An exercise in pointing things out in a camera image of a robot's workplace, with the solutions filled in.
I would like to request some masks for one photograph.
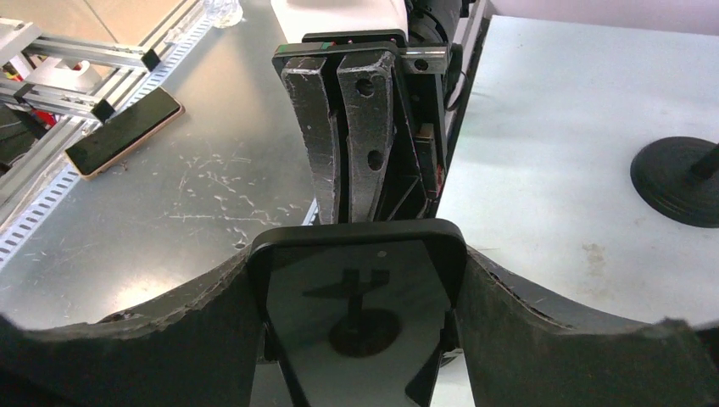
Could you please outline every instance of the black phone holder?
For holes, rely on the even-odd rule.
[[[26,331],[0,315],[0,393],[3,406],[246,407],[269,359],[294,405],[427,406],[458,347],[482,407],[719,402],[716,324],[590,309],[444,220],[268,231],[96,324]]]

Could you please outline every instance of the metal table surface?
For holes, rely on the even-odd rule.
[[[516,274],[639,321],[719,318],[719,229],[660,215],[629,166],[717,142],[719,37],[495,16],[438,217]]]
[[[127,160],[82,181],[0,272],[25,328],[95,322],[215,267],[313,198],[302,137],[270,58],[269,2],[212,29],[164,83],[187,109]]]

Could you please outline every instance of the phone on table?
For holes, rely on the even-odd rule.
[[[180,103],[158,87],[67,148],[65,155],[82,179],[91,180],[184,112]]]

